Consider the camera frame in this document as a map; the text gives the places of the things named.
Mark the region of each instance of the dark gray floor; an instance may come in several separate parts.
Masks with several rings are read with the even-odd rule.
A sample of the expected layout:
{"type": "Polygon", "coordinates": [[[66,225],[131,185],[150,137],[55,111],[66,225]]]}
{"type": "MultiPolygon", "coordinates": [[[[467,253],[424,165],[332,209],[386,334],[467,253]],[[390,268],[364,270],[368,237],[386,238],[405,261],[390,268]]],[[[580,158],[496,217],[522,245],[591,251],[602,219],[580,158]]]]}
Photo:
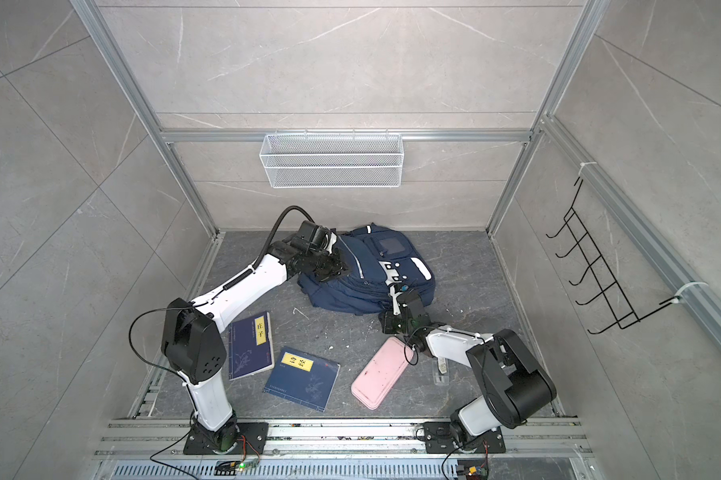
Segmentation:
{"type": "MultiPolygon", "coordinates": [[[[483,232],[410,232],[407,235],[430,265],[437,280],[431,318],[462,330],[495,332],[510,328],[524,337],[515,306],[489,240],[483,232]]],[[[204,291],[220,285],[245,268],[258,254],[266,232],[231,232],[224,237],[204,291]]],[[[408,366],[381,406],[370,410],[353,397],[350,384],[371,360],[387,336],[376,315],[352,316],[314,308],[296,279],[271,290],[242,315],[270,312],[276,357],[280,348],[322,356],[341,364],[325,413],[299,406],[262,388],[269,372],[227,380],[228,398],[242,418],[262,417],[420,417],[449,416],[480,395],[470,369],[449,363],[450,383],[436,386],[431,359],[408,366]]],[[[192,409],[178,379],[168,376],[158,393],[152,416],[186,418],[192,409]]],[[[551,416],[549,407],[537,416],[551,416]]]]}

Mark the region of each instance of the white zip tie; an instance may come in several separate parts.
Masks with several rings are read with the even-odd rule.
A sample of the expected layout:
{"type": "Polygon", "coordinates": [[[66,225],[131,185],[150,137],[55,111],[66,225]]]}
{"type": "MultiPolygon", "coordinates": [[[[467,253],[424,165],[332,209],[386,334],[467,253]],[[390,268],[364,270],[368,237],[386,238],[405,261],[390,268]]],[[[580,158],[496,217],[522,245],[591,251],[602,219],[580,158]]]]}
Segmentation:
{"type": "Polygon", "coordinates": [[[577,177],[582,177],[582,168],[585,168],[585,165],[593,165],[597,163],[598,162],[582,162],[579,164],[579,173],[577,173],[577,177]]]}
{"type": "Polygon", "coordinates": [[[689,288],[690,286],[693,286],[693,285],[710,286],[710,285],[708,285],[707,282],[688,282],[685,285],[683,285],[681,288],[679,288],[677,292],[675,292],[675,294],[673,295],[673,299],[670,302],[671,303],[681,303],[681,293],[683,293],[683,290],[686,290],[687,288],[689,288]]]}

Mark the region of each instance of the pink pencil case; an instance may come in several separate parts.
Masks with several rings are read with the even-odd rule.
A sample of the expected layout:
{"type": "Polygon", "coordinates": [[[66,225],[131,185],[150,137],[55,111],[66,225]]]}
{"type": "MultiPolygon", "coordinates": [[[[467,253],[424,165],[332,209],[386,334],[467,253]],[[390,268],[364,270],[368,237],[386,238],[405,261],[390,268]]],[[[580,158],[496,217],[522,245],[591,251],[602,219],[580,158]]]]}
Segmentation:
{"type": "MultiPolygon", "coordinates": [[[[411,358],[411,348],[406,350],[411,358]]],[[[366,408],[376,410],[408,365],[403,342],[392,336],[360,372],[350,391],[366,408]]]]}

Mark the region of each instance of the book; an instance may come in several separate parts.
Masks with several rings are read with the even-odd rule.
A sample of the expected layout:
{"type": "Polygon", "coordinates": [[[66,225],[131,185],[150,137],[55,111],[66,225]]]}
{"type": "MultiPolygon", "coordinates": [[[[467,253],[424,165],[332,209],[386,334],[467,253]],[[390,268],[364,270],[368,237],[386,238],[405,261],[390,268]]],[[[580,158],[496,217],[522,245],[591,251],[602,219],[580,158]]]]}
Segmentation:
{"type": "Polygon", "coordinates": [[[230,379],[240,379],[273,368],[270,313],[262,312],[232,322],[228,330],[230,379]]]}
{"type": "Polygon", "coordinates": [[[325,412],[339,367],[331,360],[286,346],[280,351],[263,392],[325,412]]]}

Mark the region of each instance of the mesh basket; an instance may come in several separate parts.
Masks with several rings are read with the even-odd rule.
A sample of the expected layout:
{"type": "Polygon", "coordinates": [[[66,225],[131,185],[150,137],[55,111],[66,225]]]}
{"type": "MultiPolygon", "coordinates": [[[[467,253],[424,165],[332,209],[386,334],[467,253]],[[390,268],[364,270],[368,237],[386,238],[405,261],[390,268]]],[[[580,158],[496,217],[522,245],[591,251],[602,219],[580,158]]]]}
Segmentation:
{"type": "Polygon", "coordinates": [[[399,134],[270,134],[259,158],[274,188],[399,187],[399,134]]]}

